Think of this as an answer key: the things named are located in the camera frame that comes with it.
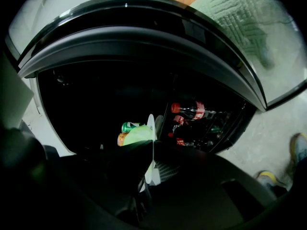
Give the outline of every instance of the glass door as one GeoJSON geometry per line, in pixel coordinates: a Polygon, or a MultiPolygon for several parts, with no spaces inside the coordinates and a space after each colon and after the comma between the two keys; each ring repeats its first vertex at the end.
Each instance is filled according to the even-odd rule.
{"type": "Polygon", "coordinates": [[[218,23],[245,55],[261,82],[266,110],[306,89],[305,42],[279,0],[196,0],[191,6],[218,23]]]}

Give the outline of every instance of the sneaker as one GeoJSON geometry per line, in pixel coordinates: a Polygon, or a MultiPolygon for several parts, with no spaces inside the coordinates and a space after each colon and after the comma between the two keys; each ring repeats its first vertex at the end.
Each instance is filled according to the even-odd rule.
{"type": "Polygon", "coordinates": [[[268,189],[272,189],[275,186],[285,187],[286,185],[280,182],[276,176],[270,171],[261,171],[257,176],[257,181],[268,189]]]}
{"type": "Polygon", "coordinates": [[[291,158],[295,165],[304,158],[307,158],[307,136],[305,134],[297,134],[292,137],[291,144],[291,158]]]}

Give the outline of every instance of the orange can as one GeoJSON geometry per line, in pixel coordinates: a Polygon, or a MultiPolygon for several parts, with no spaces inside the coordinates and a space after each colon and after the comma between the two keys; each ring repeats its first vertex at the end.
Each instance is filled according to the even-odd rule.
{"type": "Polygon", "coordinates": [[[129,133],[120,133],[117,138],[117,144],[121,147],[124,145],[124,140],[129,133]]]}

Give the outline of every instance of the plastic bottle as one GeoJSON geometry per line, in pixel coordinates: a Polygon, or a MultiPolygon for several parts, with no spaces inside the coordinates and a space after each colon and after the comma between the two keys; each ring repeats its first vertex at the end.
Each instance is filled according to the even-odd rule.
{"type": "Polygon", "coordinates": [[[205,110],[204,104],[198,101],[173,103],[171,112],[180,113],[191,120],[200,120],[202,118],[211,119],[216,114],[216,111],[205,110]]]}
{"type": "Polygon", "coordinates": [[[185,142],[182,138],[172,138],[171,141],[175,145],[186,146],[186,147],[193,147],[194,146],[193,142],[185,142]]]}
{"type": "Polygon", "coordinates": [[[184,117],[176,115],[171,124],[171,131],[168,133],[168,136],[172,138],[174,136],[175,130],[184,124],[184,117]]]}

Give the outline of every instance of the green soda can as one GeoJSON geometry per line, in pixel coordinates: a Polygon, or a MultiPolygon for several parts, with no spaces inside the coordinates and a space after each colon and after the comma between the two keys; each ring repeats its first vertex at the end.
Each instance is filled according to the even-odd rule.
{"type": "Polygon", "coordinates": [[[213,126],[208,133],[218,133],[221,131],[221,128],[219,128],[218,126],[213,126]]]}
{"type": "Polygon", "coordinates": [[[133,128],[139,127],[139,126],[142,126],[142,125],[144,125],[144,124],[126,122],[126,123],[123,123],[123,125],[121,126],[121,132],[122,133],[129,133],[133,128]]]}

